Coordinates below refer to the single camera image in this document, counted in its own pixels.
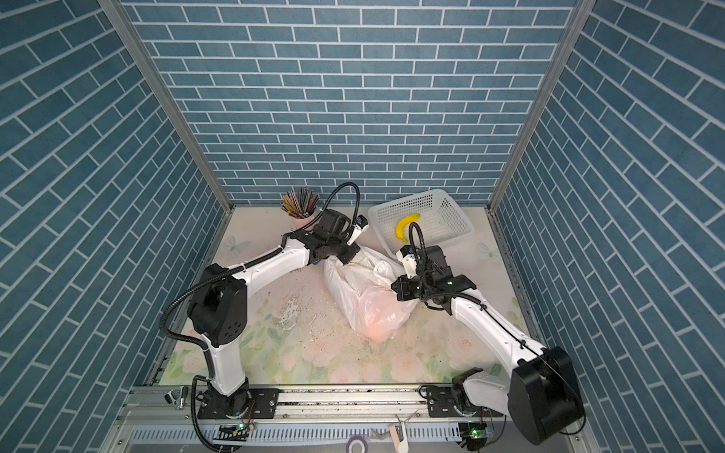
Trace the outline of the white plastic bag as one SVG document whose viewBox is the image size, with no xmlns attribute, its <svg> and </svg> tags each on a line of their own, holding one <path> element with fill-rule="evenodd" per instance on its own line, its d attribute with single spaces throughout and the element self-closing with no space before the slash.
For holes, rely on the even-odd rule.
<svg viewBox="0 0 725 453">
<path fill-rule="evenodd" d="M 416 299 L 399 301 L 391 289 L 404 275 L 400 264 L 369 247 L 347 264 L 338 258 L 324 263 L 327 288 L 349 326 L 376 343 L 395 337 L 418 304 Z"/>
</svg>

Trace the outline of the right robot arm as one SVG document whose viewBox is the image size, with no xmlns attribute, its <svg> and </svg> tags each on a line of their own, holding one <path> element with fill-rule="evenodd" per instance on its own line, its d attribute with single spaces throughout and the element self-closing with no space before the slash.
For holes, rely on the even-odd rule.
<svg viewBox="0 0 725 453">
<path fill-rule="evenodd" d="M 396 257 L 404 268 L 391 285 L 398 300 L 417 299 L 455 318 L 491 349 L 508 377 L 497 383 L 481 368 L 455 377 L 446 397 L 458 413 L 500 413 L 533 445 L 586 421 L 577 376 L 564 349 L 545 347 L 508 321 L 469 277 L 452 273 L 440 247 L 405 245 Z"/>
</svg>

